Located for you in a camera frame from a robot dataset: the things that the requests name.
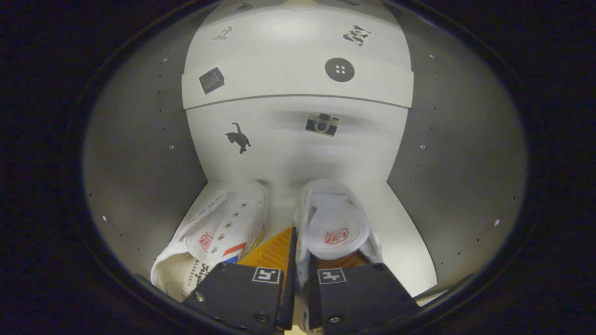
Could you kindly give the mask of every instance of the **screw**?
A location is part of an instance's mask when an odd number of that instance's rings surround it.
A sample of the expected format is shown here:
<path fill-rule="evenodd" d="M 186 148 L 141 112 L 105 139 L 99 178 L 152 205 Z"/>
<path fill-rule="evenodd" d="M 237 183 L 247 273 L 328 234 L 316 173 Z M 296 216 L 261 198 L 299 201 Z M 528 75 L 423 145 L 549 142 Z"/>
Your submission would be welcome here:
<path fill-rule="evenodd" d="M 332 323 L 332 324 L 338 324 L 341 321 L 342 321 L 342 318 L 340 318 L 340 317 L 331 317 L 331 318 L 329 318 L 329 323 Z"/>
<path fill-rule="evenodd" d="M 269 317 L 263 313 L 257 313 L 254 315 L 254 318 L 259 321 L 260 323 L 267 323 L 269 322 Z"/>
<path fill-rule="evenodd" d="M 195 292 L 194 293 L 194 298 L 197 299 L 199 302 L 204 302 L 205 301 L 205 297 L 202 296 L 200 293 Z"/>

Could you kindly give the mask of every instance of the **shoe tongue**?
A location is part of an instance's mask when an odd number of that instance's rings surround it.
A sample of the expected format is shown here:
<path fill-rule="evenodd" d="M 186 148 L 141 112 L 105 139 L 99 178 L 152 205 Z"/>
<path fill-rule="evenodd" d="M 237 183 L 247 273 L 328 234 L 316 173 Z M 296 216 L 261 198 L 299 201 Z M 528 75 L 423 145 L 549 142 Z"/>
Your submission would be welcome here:
<path fill-rule="evenodd" d="M 306 229 L 306 245 L 320 259 L 337 259 L 358 250 L 370 233 L 364 211 L 346 195 L 315 194 L 316 210 Z"/>

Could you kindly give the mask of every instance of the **black cat silhouette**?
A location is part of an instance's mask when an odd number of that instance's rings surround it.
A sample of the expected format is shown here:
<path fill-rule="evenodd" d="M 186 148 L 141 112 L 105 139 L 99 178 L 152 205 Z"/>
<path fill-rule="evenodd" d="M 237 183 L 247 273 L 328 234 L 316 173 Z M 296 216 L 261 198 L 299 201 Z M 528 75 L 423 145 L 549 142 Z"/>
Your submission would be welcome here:
<path fill-rule="evenodd" d="M 236 125 L 238 132 L 229 132 L 226 134 L 226 136 L 228 137 L 230 143 L 238 143 L 240 146 L 240 154 L 242 155 L 242 153 L 246 151 L 246 146 L 248 145 L 251 147 L 252 145 L 250 145 L 249 138 L 240 131 L 240 125 L 235 122 L 232 124 Z"/>

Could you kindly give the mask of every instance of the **cat sticker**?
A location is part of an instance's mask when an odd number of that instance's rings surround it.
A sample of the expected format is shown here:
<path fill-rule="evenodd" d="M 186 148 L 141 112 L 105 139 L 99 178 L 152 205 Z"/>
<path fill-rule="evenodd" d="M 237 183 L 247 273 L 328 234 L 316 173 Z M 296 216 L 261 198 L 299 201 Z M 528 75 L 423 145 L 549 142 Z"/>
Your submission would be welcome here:
<path fill-rule="evenodd" d="M 226 134 L 226 136 L 228 137 L 230 143 L 238 143 L 240 146 L 240 154 L 242 155 L 242 153 L 246 151 L 246 146 L 248 145 L 251 147 L 252 145 L 250 145 L 249 138 L 240 131 L 240 125 L 235 122 L 232 124 L 236 125 L 238 132 L 229 132 Z"/>
<path fill-rule="evenodd" d="M 343 38 L 356 43 L 357 46 L 363 46 L 364 39 L 367 38 L 368 35 L 373 34 L 368 30 L 364 30 L 356 25 L 352 26 L 352 28 L 352 30 L 348 30 L 347 34 L 343 35 Z"/>

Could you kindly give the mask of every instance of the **red logo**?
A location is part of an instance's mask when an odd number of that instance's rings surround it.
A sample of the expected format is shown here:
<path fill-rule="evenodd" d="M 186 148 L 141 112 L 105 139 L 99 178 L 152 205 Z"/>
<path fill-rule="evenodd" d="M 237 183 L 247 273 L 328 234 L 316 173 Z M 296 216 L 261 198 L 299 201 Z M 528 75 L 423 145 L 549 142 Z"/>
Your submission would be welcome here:
<path fill-rule="evenodd" d="M 211 245 L 212 239 L 213 238 L 211 236 L 209 236 L 209 234 L 205 234 L 205 235 L 201 236 L 201 238 L 198 240 L 198 242 L 201 244 L 203 251 L 207 252 L 207 249 Z"/>
<path fill-rule="evenodd" d="M 330 232 L 325 236 L 325 243 L 327 244 L 337 244 L 347 238 L 349 231 L 347 228 L 338 229 L 336 231 Z"/>

